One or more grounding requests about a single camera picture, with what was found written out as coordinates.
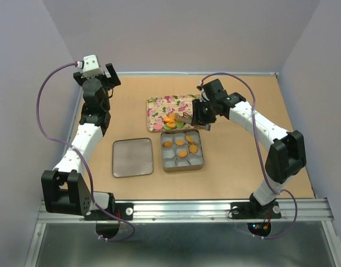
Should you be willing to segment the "metal tongs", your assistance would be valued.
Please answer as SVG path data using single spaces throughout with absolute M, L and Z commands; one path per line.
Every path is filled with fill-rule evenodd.
M 178 122 L 183 122 L 186 123 L 188 125 L 191 125 L 192 127 L 195 128 L 201 128 L 205 131 L 210 131 L 211 130 L 211 125 L 210 124 L 206 124 L 206 125 L 199 125 L 196 122 L 193 121 L 192 117 L 190 115 L 180 115 L 178 113 L 175 113 L 175 120 Z

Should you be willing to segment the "plain round orange cookie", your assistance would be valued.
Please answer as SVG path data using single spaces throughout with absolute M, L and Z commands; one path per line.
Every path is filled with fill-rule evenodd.
M 191 136 L 186 135 L 185 138 L 187 139 L 187 141 L 188 141 L 189 143 L 191 143 L 191 144 L 194 144 L 194 143 L 195 143 L 194 139 L 193 139 Z

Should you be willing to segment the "orange flower cookie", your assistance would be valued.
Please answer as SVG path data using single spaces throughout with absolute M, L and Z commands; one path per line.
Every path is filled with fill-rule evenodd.
M 196 154 L 198 152 L 199 148 L 196 144 L 191 144 L 189 146 L 189 152 L 192 154 Z

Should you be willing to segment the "small ridged orange cookie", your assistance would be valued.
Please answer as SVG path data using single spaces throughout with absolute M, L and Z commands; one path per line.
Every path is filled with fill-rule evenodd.
M 171 147 L 172 146 L 172 142 L 170 141 L 166 141 L 163 143 L 163 147 Z

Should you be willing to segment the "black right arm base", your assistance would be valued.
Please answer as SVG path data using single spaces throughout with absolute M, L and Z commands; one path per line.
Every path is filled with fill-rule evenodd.
M 278 202 L 274 201 L 261 206 L 250 201 L 232 202 L 228 217 L 234 220 L 280 219 L 281 212 Z

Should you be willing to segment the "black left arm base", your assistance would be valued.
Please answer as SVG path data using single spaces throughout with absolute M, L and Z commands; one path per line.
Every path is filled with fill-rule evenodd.
M 133 211 L 134 204 L 131 202 L 116 202 L 113 216 L 120 218 L 122 220 L 131 221 L 133 220 Z M 113 218 L 106 215 L 104 212 L 99 209 L 93 210 L 89 215 L 84 217 L 86 221 L 106 221 L 106 220 L 114 220 Z

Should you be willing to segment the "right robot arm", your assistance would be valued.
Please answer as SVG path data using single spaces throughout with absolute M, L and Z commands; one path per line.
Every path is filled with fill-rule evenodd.
M 198 85 L 200 98 L 192 102 L 193 126 L 209 126 L 216 122 L 217 116 L 236 123 L 252 134 L 256 146 L 263 145 L 268 155 L 260 159 L 264 181 L 251 196 L 248 203 L 249 213 L 261 217 L 294 175 L 307 164 L 304 136 L 301 132 L 288 131 L 277 126 L 258 113 L 255 103 L 249 103 L 241 94 L 228 94 L 220 80 Z

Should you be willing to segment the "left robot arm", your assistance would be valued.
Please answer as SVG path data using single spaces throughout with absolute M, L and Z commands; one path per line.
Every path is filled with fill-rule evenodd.
M 50 213 L 81 216 L 96 210 L 103 219 L 110 219 L 116 212 L 113 194 L 95 193 L 93 182 L 86 182 L 83 175 L 91 175 L 87 163 L 108 129 L 110 98 L 121 81 L 111 63 L 105 65 L 106 71 L 86 60 L 73 65 L 82 69 L 73 78 L 82 87 L 84 103 L 73 141 L 58 141 L 67 150 L 60 162 L 41 176 L 45 207 Z

